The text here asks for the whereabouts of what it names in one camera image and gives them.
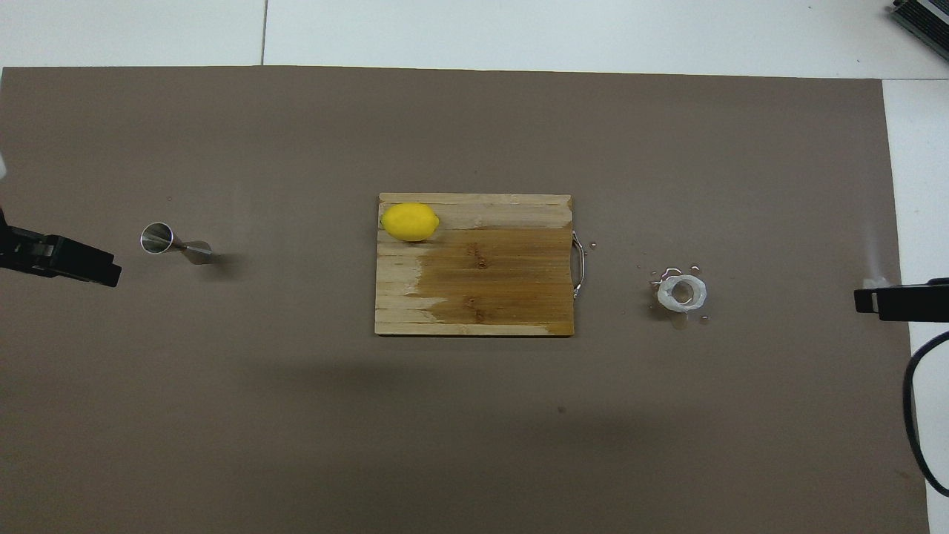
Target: metal jigger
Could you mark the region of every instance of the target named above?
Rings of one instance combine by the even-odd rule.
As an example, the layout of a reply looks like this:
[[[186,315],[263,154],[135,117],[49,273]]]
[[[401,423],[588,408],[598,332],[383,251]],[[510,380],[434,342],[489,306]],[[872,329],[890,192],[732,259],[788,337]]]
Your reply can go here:
[[[205,241],[182,241],[164,222],[153,222],[142,230],[140,243],[148,254],[177,250],[194,265],[211,263],[211,245]]]

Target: cutting board handle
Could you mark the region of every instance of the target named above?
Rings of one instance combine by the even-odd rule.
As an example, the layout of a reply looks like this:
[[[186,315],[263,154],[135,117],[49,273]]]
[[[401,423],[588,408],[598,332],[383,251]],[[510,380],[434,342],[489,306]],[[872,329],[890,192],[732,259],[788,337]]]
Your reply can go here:
[[[573,286],[573,298],[576,298],[580,294],[580,287],[584,285],[584,276],[586,276],[586,251],[584,250],[584,244],[581,243],[580,238],[577,237],[577,232],[573,231],[572,234],[572,246],[580,253],[580,280]]]

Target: brown paper backdrop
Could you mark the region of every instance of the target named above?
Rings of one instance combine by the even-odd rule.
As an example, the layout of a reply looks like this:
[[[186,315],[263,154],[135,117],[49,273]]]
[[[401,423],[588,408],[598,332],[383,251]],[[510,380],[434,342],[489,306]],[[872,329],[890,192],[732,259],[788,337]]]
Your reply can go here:
[[[124,269],[0,272],[5,532],[926,528],[879,81],[7,68],[0,136],[8,221]],[[373,335],[381,191],[572,195],[577,334]]]

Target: white floor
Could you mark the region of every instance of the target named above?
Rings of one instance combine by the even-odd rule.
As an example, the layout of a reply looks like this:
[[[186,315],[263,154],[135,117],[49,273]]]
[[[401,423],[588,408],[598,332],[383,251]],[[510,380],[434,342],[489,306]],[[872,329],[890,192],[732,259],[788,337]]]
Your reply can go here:
[[[887,6],[3,0],[0,67],[267,64],[882,78],[902,279],[919,283],[949,276],[949,62],[889,20]],[[911,325],[913,347],[945,328]],[[921,438],[949,484],[949,348],[927,360],[917,380]],[[929,515],[933,534],[949,534],[949,499],[930,490]]]

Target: yellow lemon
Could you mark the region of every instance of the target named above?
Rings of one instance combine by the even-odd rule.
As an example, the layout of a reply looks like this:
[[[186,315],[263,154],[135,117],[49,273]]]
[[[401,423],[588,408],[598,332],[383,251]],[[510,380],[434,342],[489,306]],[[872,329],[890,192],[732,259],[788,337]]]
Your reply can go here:
[[[382,228],[393,238],[424,241],[438,228],[438,216],[428,204],[405,202],[385,210],[381,223]]]

